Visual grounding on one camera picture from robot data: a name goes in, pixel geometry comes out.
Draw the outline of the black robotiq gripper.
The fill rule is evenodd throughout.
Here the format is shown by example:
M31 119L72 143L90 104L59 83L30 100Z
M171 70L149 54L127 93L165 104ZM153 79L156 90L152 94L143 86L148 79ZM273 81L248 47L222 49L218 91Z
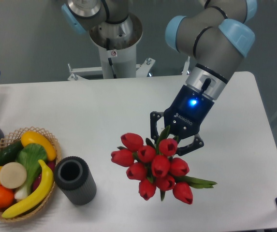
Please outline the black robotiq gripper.
M170 126L170 134L178 136L180 140L194 136L189 145L179 147L176 154L186 155L204 146L200 137L200 125L214 105L214 102L199 94L186 85L183 85L171 106L164 112L150 113L150 136L157 143L159 132L157 122L164 117L164 125Z

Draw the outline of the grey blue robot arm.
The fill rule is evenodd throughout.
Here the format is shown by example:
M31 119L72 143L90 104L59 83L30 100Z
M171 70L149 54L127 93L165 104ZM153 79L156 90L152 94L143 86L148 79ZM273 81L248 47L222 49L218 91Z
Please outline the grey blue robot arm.
M143 29L126 0L68 0L61 10L72 29L88 33L98 47L105 79L138 76L136 46ZM161 140L174 135L178 141L194 138L187 146L174 147L180 156L203 146L200 125L255 41L246 22L256 11L254 0L208 0L195 17L170 20L166 43L197 63L191 72L184 71L187 80L171 106L150 114L150 139L126 136L124 145L158 149Z

